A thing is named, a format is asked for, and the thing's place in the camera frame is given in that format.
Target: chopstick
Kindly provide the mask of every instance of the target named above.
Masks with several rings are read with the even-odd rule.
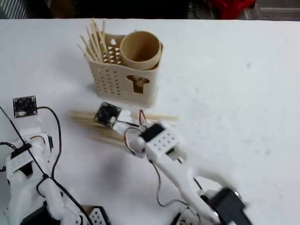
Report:
[[[97,57],[95,56],[93,50],[90,48],[90,45],[86,42],[86,40],[84,39],[84,37],[82,35],[80,35],[82,41],[84,42],[86,48],[88,49],[88,51],[90,52],[92,58],[94,59],[94,61],[97,61]]]
[[[90,61],[94,61],[93,59],[92,59],[92,57],[79,45],[79,44],[77,44],[78,45],[78,47],[80,48],[80,50],[82,51],[82,53],[83,53],[83,55],[85,56],[85,58],[88,58]]]
[[[99,40],[98,40],[98,36],[96,34],[95,27],[93,26],[92,23],[90,24],[90,26],[91,26],[91,29],[92,29],[92,34],[93,34],[92,36],[94,37],[94,40],[96,42],[97,51],[101,53],[102,61],[104,61],[103,52],[101,51],[100,46],[99,46]]]
[[[92,19],[92,25],[94,26],[94,28],[95,28],[97,34],[98,34],[99,37],[100,37],[100,40],[101,40],[101,46],[103,47],[103,49],[104,49],[104,51],[105,51],[105,54],[106,54],[108,63],[111,63],[112,61],[111,61],[110,54],[109,54],[109,52],[108,52],[108,50],[107,50],[107,47],[106,47],[105,41],[104,41],[104,39],[103,39],[103,36],[102,36],[102,34],[101,34],[101,32],[100,32],[100,30],[99,30],[99,28],[98,28],[98,25],[97,25],[97,23],[96,23],[96,21],[95,21],[94,18]]]
[[[90,42],[91,42],[91,44],[93,46],[93,49],[95,50],[96,56],[98,57],[99,62],[103,62],[103,60],[102,60],[102,54],[97,49],[96,44],[95,44],[95,42],[97,43],[98,41],[93,39],[92,35],[90,34],[89,28],[87,26],[85,26],[85,28],[86,28],[86,32],[88,33],[88,36],[90,38]]]
[[[103,40],[105,43],[105,24],[106,24],[106,19],[102,20],[102,36],[103,36]]]

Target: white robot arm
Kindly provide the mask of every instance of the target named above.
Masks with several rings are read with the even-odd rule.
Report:
[[[200,217],[213,223],[250,225],[250,220],[243,213],[245,204],[234,190],[230,176],[213,162],[200,161],[198,155],[183,146],[178,135],[167,124],[141,123],[141,115],[142,112],[140,125],[137,126],[130,117],[130,111],[104,102],[94,120],[124,135],[130,153],[140,158],[146,155],[178,188],[187,205]],[[219,192],[196,189],[193,184],[197,182],[197,176],[215,181],[223,188]]]
[[[9,225],[109,225],[103,207],[95,207],[89,215],[71,194],[54,178],[54,169],[61,153],[53,148],[52,138],[42,131],[43,123],[37,116],[35,96],[14,99],[16,126],[11,122],[20,140],[14,144],[0,142],[13,149],[6,158],[11,199],[4,214]]]

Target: table surface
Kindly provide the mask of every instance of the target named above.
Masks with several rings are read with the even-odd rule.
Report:
[[[39,106],[57,113],[63,141],[57,179],[80,203],[104,206],[113,225],[169,224],[180,206],[157,205],[158,178],[147,160],[90,140],[93,131],[68,118],[71,109],[95,111],[102,102],[76,46],[89,22],[0,21],[0,103],[13,117],[12,98],[36,95]],[[300,23],[114,19],[106,27],[114,34],[148,30],[164,43],[157,104],[146,112],[180,117],[175,129],[191,149],[236,179],[253,223],[297,223]],[[39,115],[57,146],[54,118]],[[16,139],[3,115],[0,124],[1,141]],[[1,148],[1,165],[7,153]],[[0,179],[3,210],[9,189],[5,174]],[[175,197],[163,176],[161,201]]]

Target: cup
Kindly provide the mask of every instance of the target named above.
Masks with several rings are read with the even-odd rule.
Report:
[[[120,45],[123,64],[137,70],[149,70],[161,56],[159,39],[147,31],[135,31],[125,36]]]

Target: white plastic part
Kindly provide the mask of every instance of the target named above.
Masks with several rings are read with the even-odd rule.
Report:
[[[39,116],[27,116],[15,119],[16,126],[21,136],[42,133],[43,123]]]
[[[31,153],[43,171],[50,175],[54,161],[52,158],[56,156],[56,152],[51,153],[47,134],[35,133],[23,136],[23,139],[32,145],[30,148]],[[15,145],[20,147],[20,142],[17,141]],[[26,177],[19,170],[27,163],[31,163],[32,165],[33,173],[29,177]],[[60,189],[51,179],[46,179],[39,187],[40,193],[46,198],[44,199],[37,193],[36,186],[42,180],[43,176],[28,151],[21,153],[13,159],[9,155],[6,158],[6,167],[11,192],[11,199],[6,211],[9,225],[19,225],[24,218],[39,209],[44,201],[47,202],[49,214],[54,219],[61,220],[62,225],[75,224],[78,209],[74,210],[73,207],[66,205],[67,201],[62,198]]]
[[[106,222],[103,218],[101,210],[99,208],[94,208],[90,213],[90,219],[92,220],[92,225],[106,225]],[[89,225],[89,222],[83,213],[80,213],[75,221],[74,225],[80,225],[82,222],[83,225]]]
[[[113,129],[121,135],[123,135],[126,129],[130,127],[130,125],[124,122],[135,123],[134,119],[130,116],[130,114],[130,111],[122,109],[119,116],[116,118],[116,122],[113,125]]]

